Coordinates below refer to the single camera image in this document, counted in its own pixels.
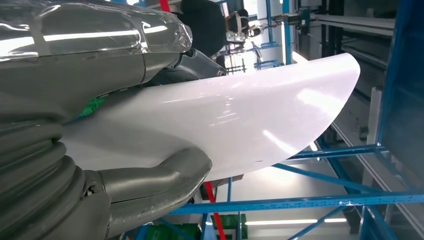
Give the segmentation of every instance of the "red pole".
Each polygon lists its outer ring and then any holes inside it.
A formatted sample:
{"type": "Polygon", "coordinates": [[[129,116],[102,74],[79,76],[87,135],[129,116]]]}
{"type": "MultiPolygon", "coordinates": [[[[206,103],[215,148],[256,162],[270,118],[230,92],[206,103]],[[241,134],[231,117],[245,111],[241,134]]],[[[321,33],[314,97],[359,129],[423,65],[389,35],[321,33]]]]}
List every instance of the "red pole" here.
{"type": "MultiPolygon", "coordinates": [[[[215,203],[214,191],[212,190],[211,182],[210,181],[205,182],[204,186],[206,187],[207,197],[209,198],[209,201],[211,203],[215,203]]],[[[216,228],[218,229],[218,232],[219,232],[219,239],[220,240],[226,240],[224,228],[223,228],[223,223],[221,222],[220,215],[218,213],[214,212],[213,217],[215,218],[216,228]]]]}
{"type": "Polygon", "coordinates": [[[171,12],[170,4],[168,3],[168,0],[159,0],[160,8],[162,8],[162,11],[164,12],[171,12]]]}

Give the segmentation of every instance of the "industrial machine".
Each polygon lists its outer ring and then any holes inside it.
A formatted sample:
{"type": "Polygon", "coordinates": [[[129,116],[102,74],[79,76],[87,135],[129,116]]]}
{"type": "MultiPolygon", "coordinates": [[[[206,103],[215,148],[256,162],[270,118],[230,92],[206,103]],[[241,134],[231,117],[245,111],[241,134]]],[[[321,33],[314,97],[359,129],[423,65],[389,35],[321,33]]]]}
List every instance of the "industrial machine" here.
{"type": "Polygon", "coordinates": [[[360,73],[343,54],[225,76],[191,43],[166,12],[0,3],[0,239],[99,240],[152,221],[205,179],[302,150],[360,73]]]}

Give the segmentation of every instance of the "metal shelf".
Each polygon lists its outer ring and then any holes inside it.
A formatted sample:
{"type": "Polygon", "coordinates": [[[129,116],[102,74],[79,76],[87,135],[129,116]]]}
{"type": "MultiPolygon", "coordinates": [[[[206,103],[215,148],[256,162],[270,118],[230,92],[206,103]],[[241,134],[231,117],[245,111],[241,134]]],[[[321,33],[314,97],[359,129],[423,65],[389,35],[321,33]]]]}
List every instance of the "metal shelf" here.
{"type": "MultiPolygon", "coordinates": [[[[267,0],[266,2],[267,12],[270,12],[270,0],[267,0]]],[[[380,212],[374,207],[374,205],[396,204],[396,206],[404,214],[406,219],[411,223],[417,233],[422,238],[424,238],[424,223],[422,222],[422,216],[424,216],[424,207],[421,204],[411,204],[424,203],[424,193],[415,189],[407,177],[403,176],[382,154],[388,152],[391,149],[390,147],[386,148],[383,145],[382,140],[384,139],[383,137],[387,124],[391,123],[388,117],[391,116],[391,103],[393,102],[394,98],[393,84],[396,83],[396,80],[399,78],[399,76],[412,75],[415,77],[414,79],[416,81],[423,78],[423,75],[417,75],[417,73],[421,73],[421,68],[419,67],[415,69],[399,67],[401,56],[410,56],[412,54],[410,52],[405,52],[408,50],[411,51],[410,49],[404,47],[406,38],[413,38],[415,44],[420,43],[421,46],[424,46],[424,24],[421,24],[422,21],[417,20],[419,17],[416,16],[420,14],[418,11],[422,9],[422,7],[424,7],[424,2],[422,0],[399,1],[396,23],[394,23],[392,20],[369,18],[359,19],[354,17],[329,15],[315,16],[320,21],[320,23],[325,25],[339,28],[351,28],[366,32],[371,31],[374,34],[390,36],[393,35],[394,39],[390,50],[391,58],[387,63],[387,79],[384,92],[379,88],[374,88],[372,90],[366,145],[363,145],[359,137],[356,134],[353,134],[353,132],[349,130],[341,120],[336,119],[333,122],[332,127],[349,147],[329,148],[324,138],[320,137],[317,139],[317,143],[321,150],[301,152],[287,160],[287,162],[290,163],[293,161],[309,158],[326,158],[338,178],[305,171],[289,166],[290,164],[276,164],[274,166],[283,169],[284,171],[290,171],[321,181],[342,185],[345,187],[347,192],[346,195],[231,201],[232,180],[230,178],[227,202],[187,204],[175,210],[171,214],[203,214],[204,221],[202,226],[203,229],[207,229],[206,221],[208,219],[209,213],[239,212],[240,215],[240,211],[337,207],[335,210],[323,216],[320,220],[317,221],[317,223],[309,225],[304,230],[298,232],[290,238],[298,239],[301,236],[307,234],[313,228],[317,227],[328,216],[332,216],[338,213],[346,206],[355,206],[357,212],[361,215],[359,239],[395,240],[397,239],[396,235],[392,232],[389,225],[382,217],[380,212]],[[408,29],[411,29],[411,26],[413,26],[413,32],[409,33],[408,29]],[[362,184],[352,182],[342,164],[339,162],[338,157],[346,156],[357,156],[358,160],[364,165],[365,172],[362,184]],[[372,187],[373,179],[380,185],[382,190],[372,187]]],[[[284,1],[283,12],[287,13],[288,9],[289,1],[284,1]]],[[[324,35],[322,36],[322,40],[325,42],[326,27],[323,27],[323,30],[324,35]]],[[[290,57],[289,52],[291,53],[289,26],[285,26],[285,31],[285,43],[288,59],[290,57]]],[[[424,124],[424,117],[422,119],[415,120],[424,124]]],[[[390,213],[391,208],[388,207],[386,211],[387,213],[390,213]]],[[[240,230],[237,229],[237,231],[239,231],[237,234],[237,239],[240,240],[240,230]]],[[[207,234],[205,234],[205,231],[203,231],[201,239],[206,239],[205,236],[207,236],[207,234]]]]}

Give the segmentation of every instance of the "ceiling light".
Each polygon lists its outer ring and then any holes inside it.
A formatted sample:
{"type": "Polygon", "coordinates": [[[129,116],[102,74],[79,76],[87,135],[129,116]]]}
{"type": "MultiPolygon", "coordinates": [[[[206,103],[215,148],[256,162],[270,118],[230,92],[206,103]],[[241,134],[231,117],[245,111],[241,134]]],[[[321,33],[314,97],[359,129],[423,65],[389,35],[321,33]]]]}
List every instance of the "ceiling light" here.
{"type": "Polygon", "coordinates": [[[314,224],[316,219],[299,219],[299,220],[275,220],[275,221],[247,221],[246,225],[279,225],[279,224],[314,224]]]}
{"type": "Polygon", "coordinates": [[[327,218],[324,220],[326,223],[345,223],[347,221],[346,218],[327,218]]]}

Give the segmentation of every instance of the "fluorescent light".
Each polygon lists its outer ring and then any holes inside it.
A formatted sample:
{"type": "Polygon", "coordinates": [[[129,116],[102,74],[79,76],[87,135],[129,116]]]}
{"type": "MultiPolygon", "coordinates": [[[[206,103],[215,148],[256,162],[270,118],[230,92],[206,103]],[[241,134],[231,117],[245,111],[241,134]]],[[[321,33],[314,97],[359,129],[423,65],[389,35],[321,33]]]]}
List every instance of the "fluorescent light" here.
{"type": "Polygon", "coordinates": [[[316,219],[298,219],[298,220],[275,220],[275,221],[247,221],[246,225],[282,225],[282,224],[314,224],[316,219]]]}
{"type": "Polygon", "coordinates": [[[326,223],[345,223],[347,221],[346,218],[327,218],[324,220],[326,223]]]}
{"type": "MultiPolygon", "coordinates": [[[[272,220],[272,221],[247,221],[246,225],[285,225],[285,224],[315,224],[317,219],[272,220]]],[[[345,223],[346,218],[327,218],[326,223],[345,223]]]]}
{"type": "Polygon", "coordinates": [[[312,149],[312,151],[314,151],[314,152],[316,152],[316,151],[318,151],[318,147],[317,147],[317,145],[315,144],[315,142],[312,142],[311,144],[309,144],[309,147],[310,147],[310,149],[312,149]]]}
{"type": "Polygon", "coordinates": [[[299,53],[297,53],[295,51],[291,52],[291,57],[298,64],[309,62],[306,58],[304,58],[303,56],[301,56],[299,53]]]}
{"type": "Polygon", "coordinates": [[[126,0],[126,4],[128,5],[134,5],[137,4],[139,2],[139,0],[126,0]]]}

